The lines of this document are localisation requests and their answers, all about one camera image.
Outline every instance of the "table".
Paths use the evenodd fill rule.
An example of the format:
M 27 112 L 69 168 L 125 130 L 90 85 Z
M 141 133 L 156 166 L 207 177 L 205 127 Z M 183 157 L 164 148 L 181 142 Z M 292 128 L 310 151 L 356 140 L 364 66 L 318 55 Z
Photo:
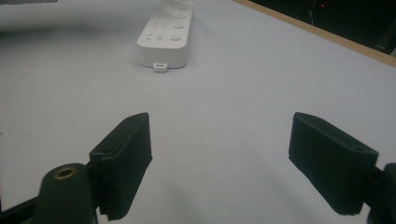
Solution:
M 0 195 L 148 112 L 153 161 L 114 223 L 365 223 L 341 217 L 288 159 L 292 116 L 326 119 L 396 161 L 396 68 L 233 1 L 195 1 L 189 63 L 137 62 L 157 0 L 0 6 Z M 106 217 L 99 216 L 100 223 Z

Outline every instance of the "remote control button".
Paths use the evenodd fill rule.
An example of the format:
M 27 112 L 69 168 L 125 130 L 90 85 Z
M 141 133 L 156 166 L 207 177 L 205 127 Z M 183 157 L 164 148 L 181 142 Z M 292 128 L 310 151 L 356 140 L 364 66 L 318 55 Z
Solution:
M 171 40 L 173 40 L 173 41 L 180 40 L 180 35 L 171 35 Z
M 184 27 L 184 25 L 179 23 L 179 24 L 175 24 L 174 27 L 176 29 L 182 29 Z

